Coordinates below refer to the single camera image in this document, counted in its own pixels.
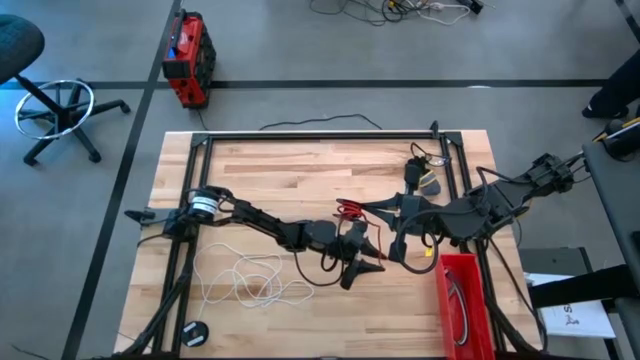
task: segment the black metal frame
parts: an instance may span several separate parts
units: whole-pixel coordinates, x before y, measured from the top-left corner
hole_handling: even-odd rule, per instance
[[[443,156],[450,157],[449,145],[453,145],[456,149],[457,158],[460,164],[460,171],[462,174],[462,183],[465,191],[471,189],[471,177],[469,175],[469,168],[466,161],[466,154],[464,151],[464,144],[462,141],[462,133],[459,131],[447,131],[438,133],[435,131],[372,131],[372,132],[229,132],[229,133],[194,133],[191,137],[191,144],[189,150],[189,157],[187,160],[187,167],[185,170],[185,176],[182,184],[182,195],[180,197],[180,207],[188,204],[188,194],[186,190],[189,189],[193,183],[193,175],[195,169],[195,160],[200,146],[205,146],[205,153],[202,160],[202,168],[200,172],[199,186],[207,185],[207,177],[209,169],[211,167],[211,160],[213,154],[213,144],[215,141],[251,141],[251,140],[439,140],[440,148]],[[453,173],[453,166],[451,161],[445,165],[445,173],[447,177],[447,185],[449,188],[449,195],[451,199],[458,197],[457,185]],[[185,264],[193,263],[193,257],[195,256],[197,248],[198,236],[193,237],[193,240],[188,242],[188,249],[185,259]],[[180,252],[180,242],[173,242],[171,245],[171,251],[167,262],[167,271],[165,274],[165,280],[162,290],[162,301],[164,301],[169,295],[171,288],[175,280],[176,267],[178,263],[178,255]],[[493,284],[491,282],[491,273],[489,271],[489,264],[484,257],[479,256],[478,262],[480,265],[480,271],[482,273],[483,281],[485,283],[485,291],[490,291],[491,295],[494,295]],[[189,274],[189,283],[191,283],[191,274]],[[189,298],[190,286],[186,286],[179,297],[178,311],[176,315],[175,328],[173,331],[173,341],[171,344],[171,352],[174,354],[180,353],[180,333],[185,324],[185,317],[187,312],[188,298]],[[162,323],[158,327],[158,330],[154,334],[154,341],[152,345],[152,353],[158,353],[162,350],[164,341],[164,332],[166,326],[166,316],[162,319]],[[504,351],[506,349],[504,345],[504,339],[497,324],[490,319],[491,327],[494,332],[494,339],[496,350]]]

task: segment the black floor stripe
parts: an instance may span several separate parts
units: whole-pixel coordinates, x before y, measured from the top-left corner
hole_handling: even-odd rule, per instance
[[[624,16],[624,19],[627,22],[627,25],[629,25],[629,28],[631,28],[631,32],[633,32],[633,35],[636,37],[636,40],[640,42],[640,26],[638,26],[638,22],[633,17],[633,14],[629,10],[629,7],[624,2],[624,0],[615,0],[615,2],[616,2],[616,5],[618,5],[618,8],[620,9],[620,11],[622,12],[622,16]]]
[[[212,81],[211,89],[600,87],[600,79],[567,80],[258,80]]]
[[[570,88],[601,87],[603,79],[541,79],[541,80],[240,80],[212,81],[211,89],[278,90],[278,89],[402,89],[402,88]],[[145,81],[90,81],[95,90],[143,90]],[[166,81],[157,82],[156,89],[170,89]],[[22,90],[15,81],[0,85],[0,90]]]
[[[174,0],[171,5],[171,11],[167,16],[164,31],[162,32],[162,38],[158,45],[158,50],[156,51],[146,86],[144,87],[144,93],[142,94],[138,109],[136,110],[136,116],[133,120],[131,131],[129,132],[129,138],[127,139],[127,145],[125,147],[124,154],[122,155],[118,175],[116,176],[116,181],[113,185],[111,198],[109,199],[102,227],[98,234],[98,241],[96,242],[96,247],[91,258],[89,271],[87,273],[82,293],[80,294],[78,307],[76,308],[76,313],[73,317],[73,322],[71,323],[67,341],[62,352],[62,360],[75,360],[78,355],[78,350],[80,349],[82,335],[84,334],[87,320],[89,319],[91,305],[93,304],[93,299],[100,280],[100,273],[102,272],[104,260],[107,256],[107,251],[109,250],[109,242],[111,241],[111,235],[113,234],[113,228],[115,226],[116,218],[118,217],[122,196],[127,185],[127,179],[131,171],[131,165],[133,164],[136,148],[138,147],[138,141],[140,140],[142,126],[144,125],[147,111],[149,110],[153,91],[158,82],[160,65],[164,50],[167,46],[167,37],[170,31],[170,26],[174,18],[173,14],[178,11],[179,7],[180,0]]]
[[[36,86],[42,86],[45,81],[34,81]],[[94,90],[143,90],[147,86],[146,81],[88,81]],[[62,89],[71,89],[73,84],[62,84]],[[9,81],[0,85],[0,90],[22,90],[17,81]]]

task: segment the red portable battery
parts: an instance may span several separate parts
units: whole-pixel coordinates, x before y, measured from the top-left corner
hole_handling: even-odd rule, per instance
[[[452,281],[458,284],[466,303],[466,310],[457,296],[450,296]],[[473,254],[443,254],[436,266],[438,302],[442,320],[442,334],[449,360],[494,360],[489,321],[484,306],[480,270]],[[464,332],[464,318],[468,319],[468,338],[464,345],[456,344]]]
[[[173,22],[162,72],[185,108],[203,108],[209,103],[209,84],[216,51],[197,12],[181,9]]]

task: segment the chair base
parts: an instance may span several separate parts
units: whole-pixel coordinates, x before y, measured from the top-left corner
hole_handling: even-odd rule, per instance
[[[47,103],[49,101],[52,101],[48,96],[42,93],[31,82],[28,82],[28,84],[23,84],[23,86],[29,92],[31,92],[34,95],[34,97],[38,98],[41,101],[42,101],[41,97],[43,96],[46,97],[48,101],[47,100],[42,101],[45,105],[48,105]],[[20,119],[21,121],[27,120],[27,119],[36,119],[36,118],[45,119],[53,125],[53,127],[51,128],[51,130],[49,130],[46,136],[60,133],[76,126],[78,124],[78,120],[85,115],[86,111],[84,109],[81,109],[81,107],[86,106],[87,104],[82,104],[79,101],[80,101],[80,87],[78,85],[74,85],[71,88],[71,94],[69,95],[69,101],[67,102],[66,106],[61,107],[59,104],[57,104],[58,106],[56,107],[47,106],[50,109],[49,111],[40,111],[40,112],[36,112],[36,111],[31,112],[29,110],[25,110],[21,112],[21,115],[24,115],[24,116],[21,116]],[[120,110],[125,114],[128,114],[131,112],[131,108],[129,108],[129,105],[127,105],[123,100],[114,100],[104,104],[95,105],[89,116],[98,115],[100,113],[114,109],[116,107],[119,107]],[[100,162],[100,160],[102,160],[100,153],[93,146],[93,144],[91,143],[91,140],[89,140],[89,138],[84,133],[84,131],[82,131],[82,129],[77,128],[74,131],[72,131],[72,133],[73,135],[75,135],[75,137],[78,140],[80,140],[80,142],[82,143],[82,146],[84,146],[84,148],[87,149],[87,151],[89,152],[89,161],[93,163],[98,163]],[[38,142],[31,148],[31,150],[29,150],[29,152],[22,159],[24,163],[29,166],[36,165],[38,163],[38,161],[36,160],[36,156],[38,156],[38,154],[40,154],[42,150],[44,150],[47,146],[49,146],[54,140],[57,140],[57,139],[38,140]]]

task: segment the red wire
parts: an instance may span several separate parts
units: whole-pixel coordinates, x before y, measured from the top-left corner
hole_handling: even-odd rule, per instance
[[[345,220],[354,221],[362,218],[364,222],[378,229],[378,264],[382,266],[382,243],[380,241],[380,225],[374,224],[371,221],[367,220],[367,215],[364,214],[364,212],[362,211],[362,206],[358,203],[344,201],[340,206],[338,206],[336,210]]]

